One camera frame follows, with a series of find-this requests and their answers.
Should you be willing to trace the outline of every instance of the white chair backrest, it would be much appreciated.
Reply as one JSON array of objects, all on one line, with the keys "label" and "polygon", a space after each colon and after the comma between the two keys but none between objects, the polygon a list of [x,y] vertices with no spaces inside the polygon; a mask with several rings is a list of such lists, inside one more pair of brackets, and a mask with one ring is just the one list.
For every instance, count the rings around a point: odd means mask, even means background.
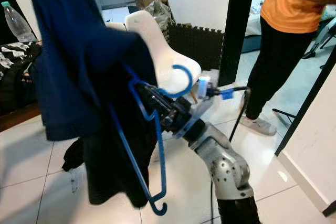
[{"label": "white chair backrest", "polygon": [[125,18],[127,31],[134,31],[142,37],[148,46],[155,65],[156,75],[159,71],[171,71],[174,61],[173,51],[166,42],[158,24],[152,15],[144,10],[132,13]]},{"label": "white chair backrest", "polygon": [[120,31],[126,31],[126,27],[123,23],[106,22],[105,26],[116,29],[116,30],[120,30]]}]

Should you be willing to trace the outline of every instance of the white sneaker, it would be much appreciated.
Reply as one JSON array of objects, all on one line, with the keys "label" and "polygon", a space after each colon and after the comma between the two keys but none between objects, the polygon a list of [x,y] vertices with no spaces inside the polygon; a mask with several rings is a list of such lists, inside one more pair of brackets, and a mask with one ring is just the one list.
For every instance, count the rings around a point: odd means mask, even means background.
[{"label": "white sneaker", "polygon": [[251,120],[246,116],[242,116],[240,123],[266,136],[274,136],[277,133],[277,128],[261,118]]}]

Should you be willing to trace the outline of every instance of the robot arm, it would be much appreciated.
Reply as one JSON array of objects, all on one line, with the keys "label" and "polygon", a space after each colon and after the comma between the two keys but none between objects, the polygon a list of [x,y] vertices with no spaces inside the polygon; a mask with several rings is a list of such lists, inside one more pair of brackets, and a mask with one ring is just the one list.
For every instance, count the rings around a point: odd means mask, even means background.
[{"label": "robot arm", "polygon": [[[204,161],[215,185],[222,223],[259,224],[253,189],[248,183],[249,167],[231,147],[229,139],[215,126],[200,117],[212,105],[205,100],[195,111],[184,98],[176,100],[161,95],[156,87],[138,85],[137,91],[148,108],[160,114],[161,127],[183,137],[189,147]],[[216,89],[207,93],[219,94]]]}]

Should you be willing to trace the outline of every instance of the dark blue jacket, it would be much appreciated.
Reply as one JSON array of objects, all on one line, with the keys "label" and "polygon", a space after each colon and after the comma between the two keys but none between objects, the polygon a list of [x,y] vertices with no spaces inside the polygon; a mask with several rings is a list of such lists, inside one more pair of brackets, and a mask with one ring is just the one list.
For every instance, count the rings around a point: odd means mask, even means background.
[{"label": "dark blue jacket", "polygon": [[[93,0],[33,3],[43,38],[35,83],[49,140],[83,136],[102,127],[102,94],[96,84],[101,85],[106,76],[112,78],[106,73],[121,59],[155,83],[153,63],[140,36],[106,28]],[[109,83],[113,86],[106,88],[113,89],[114,95],[127,88],[118,79]]]}]

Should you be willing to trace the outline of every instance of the black door frame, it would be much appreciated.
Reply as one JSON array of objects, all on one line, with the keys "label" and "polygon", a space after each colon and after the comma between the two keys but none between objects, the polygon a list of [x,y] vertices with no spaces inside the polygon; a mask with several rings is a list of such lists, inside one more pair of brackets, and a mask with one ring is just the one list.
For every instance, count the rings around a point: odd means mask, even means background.
[{"label": "black door frame", "polygon": [[229,0],[218,86],[236,80],[252,0]]}]

